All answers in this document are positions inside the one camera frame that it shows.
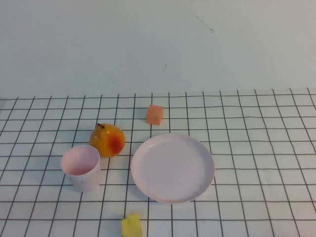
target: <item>white plate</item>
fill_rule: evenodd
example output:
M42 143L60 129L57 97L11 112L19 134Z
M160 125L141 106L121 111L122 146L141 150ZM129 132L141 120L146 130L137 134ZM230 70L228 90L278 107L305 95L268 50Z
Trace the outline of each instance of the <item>white plate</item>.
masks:
M162 134L144 142L131 165L136 186L148 197L164 203L191 201L211 184L214 161L198 140Z

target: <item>white grid mat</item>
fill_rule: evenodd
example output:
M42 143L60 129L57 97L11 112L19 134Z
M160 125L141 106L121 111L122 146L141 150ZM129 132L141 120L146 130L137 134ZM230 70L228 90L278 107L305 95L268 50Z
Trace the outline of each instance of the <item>white grid mat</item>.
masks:
M134 212L144 237L315 236L315 103L312 89L0 100L0 236L119 237ZM164 107L161 126L146 124L150 104ZM81 194L60 160L97 122L119 126L126 145L102 159L99 190ZM140 144L168 132L197 138L215 159L195 201L157 203L130 176Z

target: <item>cup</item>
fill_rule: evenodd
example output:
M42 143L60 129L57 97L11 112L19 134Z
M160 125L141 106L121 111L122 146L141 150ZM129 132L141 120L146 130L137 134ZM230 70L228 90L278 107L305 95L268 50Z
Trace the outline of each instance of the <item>cup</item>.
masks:
M61 159L61 168L74 187L91 192L100 185L100 155L89 145L79 145L67 151Z

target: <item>yellow cube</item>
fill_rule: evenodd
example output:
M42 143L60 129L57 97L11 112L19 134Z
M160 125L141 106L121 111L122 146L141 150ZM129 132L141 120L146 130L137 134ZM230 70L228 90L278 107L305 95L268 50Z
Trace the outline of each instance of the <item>yellow cube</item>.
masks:
M121 225L123 237L143 237L139 215L137 213L129 215L121 220Z

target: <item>orange cube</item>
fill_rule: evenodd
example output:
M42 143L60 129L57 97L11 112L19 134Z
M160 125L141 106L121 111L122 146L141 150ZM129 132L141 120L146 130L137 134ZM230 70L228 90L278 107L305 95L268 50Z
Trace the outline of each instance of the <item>orange cube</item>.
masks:
M163 115L163 108L157 105L150 105L147 113L146 113L146 120L147 123L153 125L160 125Z

